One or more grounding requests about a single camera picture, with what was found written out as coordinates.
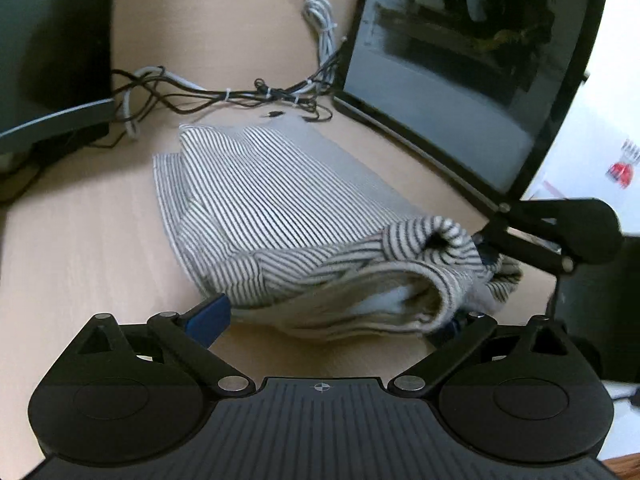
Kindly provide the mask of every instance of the table surface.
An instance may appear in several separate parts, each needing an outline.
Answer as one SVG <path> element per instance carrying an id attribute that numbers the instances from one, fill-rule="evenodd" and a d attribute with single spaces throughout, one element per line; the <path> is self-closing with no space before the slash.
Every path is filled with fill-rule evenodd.
<path id="1" fill-rule="evenodd" d="M 208 88 L 250 88 L 258 76 L 272 86 L 292 84 L 316 67 L 302 1 L 115 0 L 113 66 L 164 64 Z M 331 1 L 342 33 L 356 0 Z M 1 213 L 0 478 L 21 478 L 41 460 L 27 420 L 31 392 L 90 316 L 111 312 L 121 323 L 144 322 L 199 302 L 163 231 L 153 154 L 178 149 L 180 123 L 251 123 L 264 121 L 268 110 L 221 107 L 188 118 L 155 112 L 139 141 L 73 154 Z M 471 232 L 484 224 L 398 143 L 340 114 L 318 129 L 426 212 L 449 216 Z M 544 310 L 554 280 L 525 272 L 500 322 L 524 323 Z M 412 336 L 313 344 L 233 326 L 212 350 L 257 382 L 265 376 L 380 376 L 386 382 L 430 348 Z"/>

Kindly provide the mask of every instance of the computer monitor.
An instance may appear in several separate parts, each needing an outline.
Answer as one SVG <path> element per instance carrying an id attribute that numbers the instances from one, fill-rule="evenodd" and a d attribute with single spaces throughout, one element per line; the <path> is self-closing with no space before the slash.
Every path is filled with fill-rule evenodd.
<path id="1" fill-rule="evenodd" d="M 111 4 L 0 0 L 0 153 L 113 119 Z"/>

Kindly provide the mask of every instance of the folded clothing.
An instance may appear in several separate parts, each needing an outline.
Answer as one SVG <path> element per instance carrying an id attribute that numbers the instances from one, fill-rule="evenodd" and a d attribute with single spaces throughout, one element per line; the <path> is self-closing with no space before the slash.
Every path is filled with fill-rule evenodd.
<path id="1" fill-rule="evenodd" d="M 459 308 L 495 313 L 521 278 L 300 118 L 186 125 L 180 143 L 154 159 L 165 229 L 235 320 L 320 339 L 431 333 Z"/>

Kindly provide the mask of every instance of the silver screw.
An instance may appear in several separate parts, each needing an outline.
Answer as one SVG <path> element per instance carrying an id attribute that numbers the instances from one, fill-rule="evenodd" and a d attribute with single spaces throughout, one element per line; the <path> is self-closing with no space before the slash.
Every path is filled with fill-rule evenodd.
<path id="1" fill-rule="evenodd" d="M 402 375 L 395 378 L 394 384 L 396 388 L 406 392 L 417 392 L 426 386 L 424 379 L 415 375 Z"/>
<path id="2" fill-rule="evenodd" d="M 574 268 L 575 264 L 571 258 L 568 256 L 562 258 L 562 270 L 564 270 L 564 272 L 574 272 Z"/>
<path id="3" fill-rule="evenodd" d="M 218 386 L 226 392 L 241 392 L 248 385 L 249 381 L 239 375 L 229 375 L 218 381 Z"/>

